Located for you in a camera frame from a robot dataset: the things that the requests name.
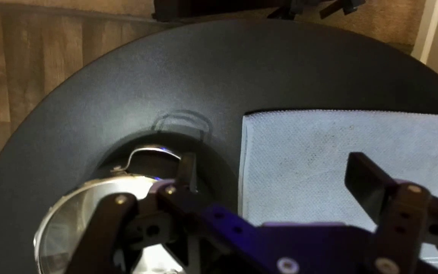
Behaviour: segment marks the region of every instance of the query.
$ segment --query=white cloth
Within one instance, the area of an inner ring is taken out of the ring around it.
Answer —
[[[268,112],[244,118],[241,214],[268,221],[375,224],[344,186],[351,153],[438,197],[438,116],[384,112]],[[438,265],[436,249],[424,258]]]

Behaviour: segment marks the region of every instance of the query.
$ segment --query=table surface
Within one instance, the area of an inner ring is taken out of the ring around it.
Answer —
[[[101,58],[0,154],[0,273],[37,273],[33,238],[48,209],[163,118],[208,128],[201,142],[229,168],[211,177],[214,192],[236,208],[243,116],[313,109],[438,115],[438,75],[355,34],[267,20],[186,26]]]

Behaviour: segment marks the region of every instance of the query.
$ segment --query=wooden wall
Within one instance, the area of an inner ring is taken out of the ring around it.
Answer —
[[[410,51],[420,0],[369,0],[352,17],[323,22]],[[0,150],[34,107],[101,55],[177,25],[151,20],[151,0],[0,0]],[[271,11],[221,19],[265,19]],[[320,22],[316,13],[303,20]]]

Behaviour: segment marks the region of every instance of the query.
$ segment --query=black round table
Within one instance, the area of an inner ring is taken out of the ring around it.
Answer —
[[[438,75],[355,34],[291,22],[217,22],[125,46],[59,87],[0,154],[0,273],[37,273],[33,238],[48,209],[157,121],[192,113],[230,171],[236,208],[243,116],[265,110],[438,115]]]

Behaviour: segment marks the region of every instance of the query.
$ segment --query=screw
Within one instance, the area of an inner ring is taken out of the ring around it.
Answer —
[[[125,205],[127,203],[127,197],[125,195],[119,195],[116,197],[116,205]]]
[[[282,258],[278,262],[278,268],[281,270],[282,274],[297,274],[300,272],[297,261],[291,258]]]
[[[408,191],[411,191],[414,194],[420,194],[422,192],[422,189],[419,186],[416,186],[416,185],[408,186]]]
[[[399,265],[389,258],[376,259],[375,265],[382,274],[401,274]]]
[[[174,195],[177,192],[176,186],[170,186],[165,192],[168,192],[168,195]]]

